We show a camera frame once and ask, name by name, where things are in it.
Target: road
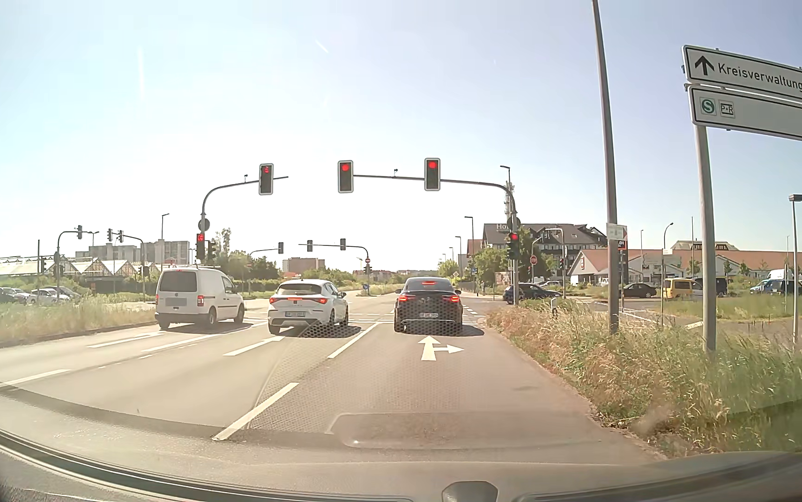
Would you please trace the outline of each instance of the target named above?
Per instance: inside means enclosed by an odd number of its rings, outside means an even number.
[[[0,427],[85,454],[88,444],[69,443],[59,428],[93,423],[98,439],[117,429],[168,432],[200,440],[193,454],[212,457],[229,444],[280,447],[273,458],[287,462],[299,461],[293,449],[336,460],[659,458],[600,427],[583,397],[484,326],[505,302],[465,297],[462,332],[440,336],[395,332],[395,298],[352,296],[351,325],[331,330],[274,336],[266,300],[252,300],[244,324],[217,330],[149,326],[2,348]],[[23,415],[39,410],[87,422],[33,425]]]

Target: direction sign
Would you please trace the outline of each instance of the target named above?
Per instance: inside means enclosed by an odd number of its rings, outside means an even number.
[[[624,240],[627,236],[627,225],[618,225],[616,223],[605,224],[605,235],[610,240]]]
[[[802,101],[802,69],[747,55],[683,46],[690,82],[738,87]]]
[[[801,105],[702,86],[689,86],[689,104],[698,126],[802,141]]]

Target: white van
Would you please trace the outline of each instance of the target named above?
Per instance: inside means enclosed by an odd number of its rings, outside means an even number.
[[[245,313],[243,297],[219,270],[187,267],[167,269],[159,276],[156,318],[163,330],[171,323],[213,327],[232,319],[241,324]]]

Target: traffic light pole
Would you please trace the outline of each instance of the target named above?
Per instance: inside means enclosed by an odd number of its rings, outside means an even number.
[[[127,235],[123,232],[123,238],[133,238],[140,242],[140,249],[141,251],[144,250],[144,239],[138,237],[132,237]],[[113,281],[113,292],[116,293],[116,280]],[[144,301],[147,301],[147,291],[144,288],[144,253],[141,252],[140,254],[140,294]]]
[[[407,179],[407,180],[410,180],[410,181],[425,181],[426,180],[426,178],[417,178],[417,177],[414,177],[414,176],[381,176],[381,175],[377,175],[377,174],[354,174],[353,176],[355,178]],[[459,185],[479,185],[481,187],[500,188],[501,190],[506,192],[506,194],[510,198],[510,214],[512,215],[512,218],[510,218],[510,220],[513,223],[511,225],[512,228],[510,228],[510,231],[512,231],[512,232],[518,232],[519,231],[519,219],[516,216],[517,215],[517,211],[515,209],[515,197],[513,197],[513,192],[509,188],[507,188],[507,187],[505,187],[503,185],[498,185],[496,183],[489,183],[487,181],[470,181],[468,179],[444,179],[444,178],[441,178],[441,182],[442,183],[456,183],[456,184],[459,184]],[[513,304],[514,305],[518,305],[519,304],[519,283],[518,283],[518,280],[519,280],[519,260],[513,260]]]
[[[79,235],[79,234],[91,233],[91,232],[89,232],[89,231],[62,231],[60,233],[60,235],[58,235],[58,252],[54,254],[54,272],[58,276],[58,298],[60,298],[60,238],[65,233],[74,233],[76,235]]]
[[[320,245],[320,246],[323,246],[323,247],[342,247],[341,244],[312,244],[312,245]],[[363,249],[363,252],[365,253],[365,256],[367,257],[367,267],[368,268],[370,267],[370,251],[367,251],[366,247],[364,247],[363,245],[350,245],[350,244],[346,244],[345,247],[356,247],[357,249]],[[370,273],[369,272],[367,273],[367,282],[368,283],[371,282]],[[370,290],[369,289],[367,290],[367,296],[368,297],[370,296]]]
[[[279,176],[279,177],[274,178],[274,179],[286,179],[286,178],[289,178],[289,176]],[[209,190],[206,193],[206,197],[203,198],[203,208],[202,208],[202,211],[199,212],[199,221],[200,222],[205,222],[206,221],[206,200],[209,199],[209,196],[212,195],[212,192],[214,192],[216,190],[220,190],[222,188],[239,187],[240,185],[256,185],[256,184],[258,184],[258,179],[253,179],[252,181],[240,181],[239,183],[231,183],[231,184],[228,184],[228,185],[222,185],[221,187],[212,188],[211,190]],[[206,233],[207,230],[208,229],[206,229],[206,230],[204,230],[202,228],[199,229],[199,231],[201,231],[203,233]]]

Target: dry grass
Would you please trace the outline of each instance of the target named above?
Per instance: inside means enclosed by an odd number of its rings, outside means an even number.
[[[719,333],[712,361],[700,331],[659,329],[560,303],[488,315],[514,344],[571,382],[605,424],[629,427],[672,456],[767,449],[802,451],[802,346]]]
[[[744,297],[724,297],[717,299],[717,318],[739,321],[756,319],[775,319],[790,317],[794,313],[794,299],[788,296],[788,302],[781,295],[747,295]],[[660,305],[651,307],[659,310]],[[802,315],[802,297],[798,301],[798,311]],[[702,317],[702,302],[689,300],[671,300],[664,302],[664,314],[690,315]]]
[[[32,340],[45,335],[152,321],[152,309],[132,309],[96,298],[79,304],[51,306],[0,304],[0,341]]]
[[[387,295],[402,288],[404,288],[404,284],[377,284],[370,287],[370,294],[374,296]]]

